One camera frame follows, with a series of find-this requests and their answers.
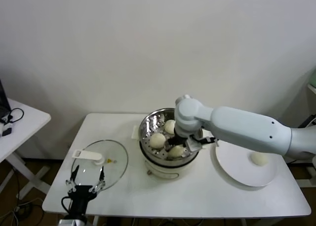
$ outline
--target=small white table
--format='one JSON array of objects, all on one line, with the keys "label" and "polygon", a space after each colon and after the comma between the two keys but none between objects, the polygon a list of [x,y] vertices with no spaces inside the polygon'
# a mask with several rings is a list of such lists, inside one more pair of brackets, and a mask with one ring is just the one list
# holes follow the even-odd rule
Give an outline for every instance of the small white table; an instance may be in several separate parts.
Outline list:
[{"label": "small white table", "polygon": [[[21,108],[24,111],[24,117],[13,124],[12,133],[10,135],[0,137],[0,162],[6,159],[30,181],[19,192],[19,199],[23,199],[33,187],[36,187],[47,194],[50,185],[41,181],[40,178],[47,173],[49,167],[43,167],[36,175],[34,175],[24,165],[24,161],[16,153],[14,153],[14,151],[32,137],[37,131],[39,131],[44,125],[46,125],[50,121],[50,115],[20,102],[11,99],[8,101],[11,109]],[[20,116],[20,112],[14,111],[12,115]],[[0,185],[0,192],[3,190],[12,175],[13,171],[11,171],[4,179]]]},{"label": "small white table", "polygon": [[213,164],[211,146],[202,150],[190,175],[170,181],[147,175],[134,126],[143,114],[89,114],[86,116],[45,200],[43,209],[65,213],[60,200],[67,195],[65,180],[70,178],[72,154],[101,139],[114,139],[128,152],[124,176],[113,187],[89,202],[88,215],[148,218],[278,218],[258,225],[271,225],[284,217],[311,213],[304,195],[283,158],[279,173],[261,189],[242,186],[225,177]]}]

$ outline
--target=laptop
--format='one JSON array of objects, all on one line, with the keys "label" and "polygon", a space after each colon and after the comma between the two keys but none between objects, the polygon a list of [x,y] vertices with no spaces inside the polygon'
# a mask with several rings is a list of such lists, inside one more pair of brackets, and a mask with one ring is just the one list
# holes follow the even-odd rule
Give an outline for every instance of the laptop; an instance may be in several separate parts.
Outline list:
[{"label": "laptop", "polygon": [[0,80],[0,118],[7,115],[11,111],[10,104],[6,98],[3,86]]}]

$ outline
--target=metal steamer rim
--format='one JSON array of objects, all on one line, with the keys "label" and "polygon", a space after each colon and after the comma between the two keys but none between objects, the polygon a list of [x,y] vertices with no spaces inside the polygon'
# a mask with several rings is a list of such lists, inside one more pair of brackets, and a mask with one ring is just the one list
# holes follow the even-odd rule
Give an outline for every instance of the metal steamer rim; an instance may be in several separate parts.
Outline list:
[{"label": "metal steamer rim", "polygon": [[161,133],[166,139],[174,137],[164,130],[164,124],[168,120],[174,120],[174,108],[163,108],[150,113],[143,119],[139,127],[140,148],[143,155],[152,163],[164,168],[179,168],[192,162],[198,152],[191,153],[188,149],[178,158],[169,158],[164,148],[154,149],[150,147],[149,141],[153,134]]}]

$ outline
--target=lid handle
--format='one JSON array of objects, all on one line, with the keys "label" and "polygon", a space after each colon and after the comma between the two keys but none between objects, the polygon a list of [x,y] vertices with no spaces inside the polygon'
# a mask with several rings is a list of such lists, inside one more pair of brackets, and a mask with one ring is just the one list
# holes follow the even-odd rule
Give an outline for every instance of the lid handle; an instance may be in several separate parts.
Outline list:
[{"label": "lid handle", "polygon": [[74,151],[73,158],[93,160],[96,165],[101,165],[105,161],[101,153],[96,153],[96,152],[91,152],[91,151],[86,151],[86,150],[79,150],[79,149],[76,149]]}]

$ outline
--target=cable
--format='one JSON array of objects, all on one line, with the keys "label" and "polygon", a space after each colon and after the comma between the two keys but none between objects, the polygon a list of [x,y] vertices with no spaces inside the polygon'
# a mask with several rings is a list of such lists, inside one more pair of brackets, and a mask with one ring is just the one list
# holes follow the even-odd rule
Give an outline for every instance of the cable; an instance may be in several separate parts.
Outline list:
[{"label": "cable", "polygon": [[0,226],[4,223],[4,221],[10,216],[11,214],[8,214],[4,217],[4,219],[1,221]]},{"label": "cable", "polygon": [[311,120],[311,122],[309,122],[305,128],[307,128],[308,126],[310,126],[311,123],[313,123],[316,120],[316,117],[314,119]]},{"label": "cable", "polygon": [[202,223],[203,223],[203,221],[204,221],[204,219],[202,219],[200,222],[198,222],[198,223],[196,223],[196,224],[194,224],[194,225],[190,225],[190,224],[188,224],[185,220],[182,220],[187,226],[200,226]]},{"label": "cable", "polygon": [[69,212],[69,210],[66,208],[66,206],[64,205],[64,200],[65,199],[70,199],[70,197],[69,196],[65,196],[65,197],[63,197],[62,199],[61,199],[61,206],[64,208],[64,210],[68,213],[68,214],[70,214],[70,212]]},{"label": "cable", "polygon": [[[12,116],[11,114],[12,114],[12,112],[15,111],[15,110],[20,110],[20,111],[22,112],[22,115],[21,115],[21,117],[20,117],[19,119],[15,120],[15,121],[12,121],[13,116]],[[17,121],[21,120],[23,117],[24,117],[24,111],[23,111],[21,108],[14,108],[14,109],[12,109],[12,110],[10,111],[10,113],[8,114],[7,123],[9,123],[9,122],[10,122],[10,123],[17,122]]]},{"label": "cable", "polygon": [[163,224],[161,224],[160,226],[165,226],[165,225],[173,225],[173,226],[178,226],[176,223],[174,223],[173,221],[168,220],[167,222],[164,222]]},{"label": "cable", "polygon": [[42,209],[42,207],[40,205],[33,205],[33,206],[39,207],[41,209],[41,217],[40,217],[38,223],[36,225],[34,225],[34,226],[38,226],[42,222],[42,220],[44,218],[44,215],[45,215],[45,212],[44,212],[44,210]]},{"label": "cable", "polygon": [[135,223],[135,218],[133,218],[133,220],[131,221],[130,226],[134,226],[134,223]]},{"label": "cable", "polygon": [[14,175],[15,175],[15,178],[16,178],[16,184],[17,184],[17,187],[18,187],[18,197],[17,197],[17,200],[16,200],[16,207],[18,207],[19,202],[20,202],[20,181],[19,181],[19,176],[18,176],[15,168],[12,167],[12,170],[14,172]]},{"label": "cable", "polygon": [[24,202],[24,203],[20,204],[20,181],[19,181],[17,171],[13,167],[12,167],[12,170],[14,172],[14,175],[15,175],[16,181],[17,181],[17,188],[18,188],[17,202],[16,202],[16,206],[13,208],[12,211],[9,211],[8,213],[6,213],[5,215],[0,217],[0,219],[3,218],[3,220],[0,223],[0,226],[11,215],[12,215],[11,226],[13,225],[13,222],[15,223],[16,226],[18,226],[20,221],[25,220],[26,218],[28,218],[31,215],[32,209],[34,206],[39,207],[42,210],[42,216],[41,216],[39,222],[35,225],[35,226],[38,226],[41,223],[41,221],[43,220],[44,210],[41,208],[40,205],[32,204],[32,202],[34,202],[36,200],[40,200],[41,202],[43,202],[43,200],[40,198],[35,198],[33,200],[30,200],[28,202]]}]

